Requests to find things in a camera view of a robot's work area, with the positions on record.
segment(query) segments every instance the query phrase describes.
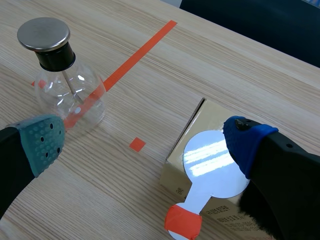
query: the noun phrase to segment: glass bottle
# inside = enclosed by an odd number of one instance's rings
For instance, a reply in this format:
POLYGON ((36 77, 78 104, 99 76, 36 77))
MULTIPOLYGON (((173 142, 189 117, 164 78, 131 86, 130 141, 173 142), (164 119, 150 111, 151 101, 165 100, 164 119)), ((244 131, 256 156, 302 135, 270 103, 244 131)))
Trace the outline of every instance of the glass bottle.
POLYGON ((29 20, 19 28, 17 38, 39 60, 41 71, 34 89, 45 113, 60 116, 67 130, 90 129, 103 119, 103 82, 72 51, 70 29, 63 21, 52 17, 29 20))

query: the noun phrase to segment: cardboard box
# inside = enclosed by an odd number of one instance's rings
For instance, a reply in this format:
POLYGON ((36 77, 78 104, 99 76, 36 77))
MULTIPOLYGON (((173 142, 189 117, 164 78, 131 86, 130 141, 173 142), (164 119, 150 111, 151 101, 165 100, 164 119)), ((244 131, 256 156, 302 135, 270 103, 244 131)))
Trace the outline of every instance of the cardboard box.
MULTIPOLYGON (((191 187, 191 181, 185 174, 183 165, 183 153, 187 142, 202 131, 222 131, 224 122, 234 115, 228 109, 202 99, 166 159, 160 184, 182 199, 186 198, 191 187)), ((212 197, 203 208, 202 214, 215 219, 245 240, 272 240, 273 238, 259 229, 254 220, 239 213, 237 202, 240 197, 241 195, 227 199, 212 197)))

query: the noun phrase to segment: wooden table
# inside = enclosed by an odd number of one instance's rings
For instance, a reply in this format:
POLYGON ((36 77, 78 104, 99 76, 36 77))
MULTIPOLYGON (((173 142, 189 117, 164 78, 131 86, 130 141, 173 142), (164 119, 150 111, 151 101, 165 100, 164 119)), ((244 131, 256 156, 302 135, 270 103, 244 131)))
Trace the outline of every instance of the wooden table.
MULTIPOLYGON (((107 78, 169 20, 177 26, 106 93, 103 121, 66 138, 59 159, 15 200, 1 240, 164 240, 165 158, 202 97, 277 126, 320 154, 320 70, 159 0, 5 0, 0 4, 0 127, 41 114, 39 71, 17 30, 56 17, 70 44, 107 78), (139 152, 129 148, 138 137, 139 152)), ((205 219, 199 240, 234 240, 205 219)))

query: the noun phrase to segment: orange tape strip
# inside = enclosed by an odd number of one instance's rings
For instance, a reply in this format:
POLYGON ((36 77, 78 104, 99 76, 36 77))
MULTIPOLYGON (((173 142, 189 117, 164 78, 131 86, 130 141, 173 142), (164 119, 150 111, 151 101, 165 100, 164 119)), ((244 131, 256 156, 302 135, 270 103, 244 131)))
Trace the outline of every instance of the orange tape strip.
MULTIPOLYGON (((31 83, 31 85, 34 87, 34 86, 35 86, 35 81, 33 81, 33 82, 31 83)), ((43 89, 43 88, 45 87, 45 85, 46 85, 46 82, 45 82, 43 79, 41 79, 41 80, 39 81, 39 83, 38 83, 38 86, 39 86, 41 89, 43 89)))
POLYGON ((164 219, 164 229, 179 234, 189 240, 195 240, 200 233, 202 217, 198 214, 173 205, 164 219))
POLYGON ((129 145, 130 148, 135 150, 136 152, 140 152, 140 150, 146 145, 144 141, 140 138, 136 137, 129 145))
POLYGON ((127 61, 125 61, 113 74, 105 81, 104 87, 109 91, 134 65, 139 62, 177 23, 170 20, 152 38, 149 39, 138 51, 136 51, 127 61))
POLYGON ((79 113, 72 112, 70 113, 66 119, 64 119, 64 127, 66 129, 71 129, 75 126, 77 121, 82 118, 83 115, 86 114, 86 112, 89 111, 90 108, 95 105, 96 101, 98 101, 105 93, 104 86, 99 85, 96 90, 94 90, 84 101, 83 104, 77 106, 77 108, 80 108, 79 113))

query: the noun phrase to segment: silver lid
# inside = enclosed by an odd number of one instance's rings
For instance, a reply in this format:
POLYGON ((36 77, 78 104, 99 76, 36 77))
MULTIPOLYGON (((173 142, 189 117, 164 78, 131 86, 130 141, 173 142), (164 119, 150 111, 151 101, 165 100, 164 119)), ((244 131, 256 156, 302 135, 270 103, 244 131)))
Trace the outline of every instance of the silver lid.
POLYGON ((25 22, 17 32, 17 38, 26 49, 49 52, 68 42, 70 29, 59 19, 39 17, 25 22))

